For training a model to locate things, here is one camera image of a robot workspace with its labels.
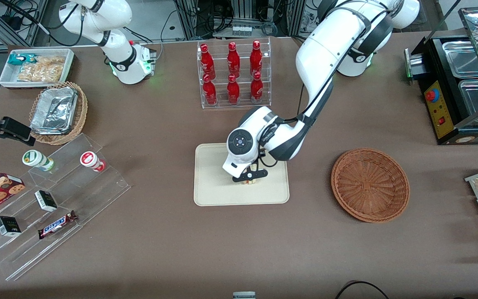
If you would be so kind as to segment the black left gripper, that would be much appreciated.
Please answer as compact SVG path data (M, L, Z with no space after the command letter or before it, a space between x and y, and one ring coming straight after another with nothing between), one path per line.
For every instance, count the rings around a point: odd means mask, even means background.
M246 168L239 177L233 177L233 182L240 182L242 185L250 184L253 183L254 180L264 178L267 175L268 171L266 169L258 169L254 171L251 168Z

